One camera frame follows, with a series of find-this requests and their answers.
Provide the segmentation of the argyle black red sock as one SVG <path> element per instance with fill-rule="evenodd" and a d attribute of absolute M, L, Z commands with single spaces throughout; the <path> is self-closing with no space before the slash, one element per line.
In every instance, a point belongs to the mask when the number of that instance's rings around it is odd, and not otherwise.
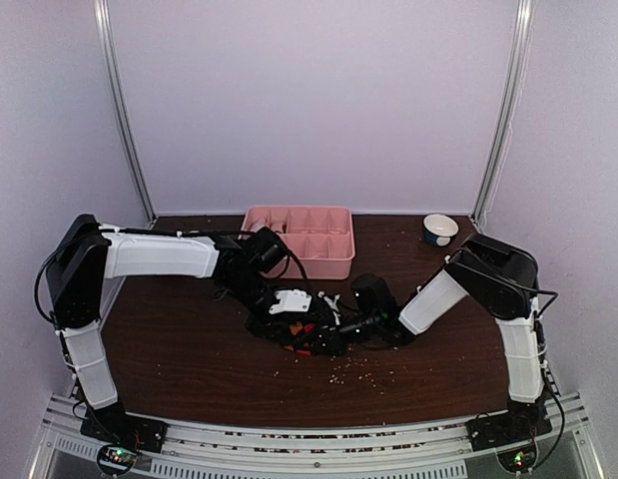
<path fill-rule="evenodd" d="M 284 349 L 300 354 L 302 356 L 315 356 L 313 348 L 315 324 L 302 323 L 290 325 L 291 341 L 284 346 Z"/>

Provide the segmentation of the pink divided organizer tray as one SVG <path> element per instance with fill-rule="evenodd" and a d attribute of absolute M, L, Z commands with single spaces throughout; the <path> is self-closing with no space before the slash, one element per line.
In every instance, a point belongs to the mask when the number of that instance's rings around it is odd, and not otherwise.
<path fill-rule="evenodd" d="M 355 258 L 351 211 L 345 207 L 255 206 L 242 223 L 245 230 L 259 219 L 285 221 L 287 232 L 280 235 L 298 257 L 312 280 L 348 278 Z"/>

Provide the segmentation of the beige striped sock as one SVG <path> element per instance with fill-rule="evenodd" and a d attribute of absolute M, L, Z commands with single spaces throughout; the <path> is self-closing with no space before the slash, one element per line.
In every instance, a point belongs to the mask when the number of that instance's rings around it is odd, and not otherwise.
<path fill-rule="evenodd" d="M 274 221 L 270 225 L 270 229 L 278 235 L 284 235 L 287 232 L 287 228 L 288 224 L 285 221 Z"/>

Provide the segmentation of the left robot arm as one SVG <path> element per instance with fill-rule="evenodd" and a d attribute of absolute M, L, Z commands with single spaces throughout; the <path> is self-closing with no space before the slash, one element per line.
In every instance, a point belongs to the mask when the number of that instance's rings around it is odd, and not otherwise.
<path fill-rule="evenodd" d="M 133 423 L 110 372 L 100 332 L 105 280 L 127 276 L 213 278 L 259 324 L 285 313 L 306 313 L 305 290 L 275 289 L 263 275 L 290 255 L 267 227 L 236 232 L 160 232 L 75 218 L 35 278 L 48 286 L 51 309 L 41 316 L 54 326 L 82 387 L 95 428 L 112 443 L 126 441 Z"/>

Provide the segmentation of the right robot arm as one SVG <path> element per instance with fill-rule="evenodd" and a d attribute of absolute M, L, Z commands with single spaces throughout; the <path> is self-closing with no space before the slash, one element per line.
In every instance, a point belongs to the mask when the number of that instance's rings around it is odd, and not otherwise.
<path fill-rule="evenodd" d="M 471 235 L 403 306 L 396 304 L 385 281 L 363 274 L 352 284 L 356 312 L 342 318 L 337 303 L 326 306 L 309 333 L 312 353 L 339 355 L 352 343 L 379 335 L 392 346 L 408 344 L 463 299 L 470 297 L 495 320 L 508 370 L 508 410 L 500 429 L 507 439 L 523 439 L 544 418 L 546 340 L 541 323 L 557 292 L 538 282 L 535 257 L 517 246 L 481 234 Z"/>

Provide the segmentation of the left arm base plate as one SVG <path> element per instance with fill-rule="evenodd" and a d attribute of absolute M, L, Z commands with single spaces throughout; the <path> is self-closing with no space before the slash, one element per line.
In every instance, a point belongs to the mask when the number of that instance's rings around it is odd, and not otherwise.
<path fill-rule="evenodd" d="M 162 451 L 167 429 L 164 421 L 131 415 L 114 431 L 89 414 L 82 420 L 80 433 L 103 442 L 95 459 L 101 472 L 121 476 L 129 473 L 146 453 Z"/>

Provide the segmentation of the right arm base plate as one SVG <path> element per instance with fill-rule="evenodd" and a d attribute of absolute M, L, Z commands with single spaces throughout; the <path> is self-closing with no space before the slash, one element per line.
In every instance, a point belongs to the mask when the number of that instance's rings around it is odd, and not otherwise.
<path fill-rule="evenodd" d="M 552 431 L 546 417 L 531 418 L 512 412 L 478 414 L 466 423 L 472 450 L 494 449 L 499 466 L 507 473 L 531 472 L 539 463 L 537 439 Z"/>

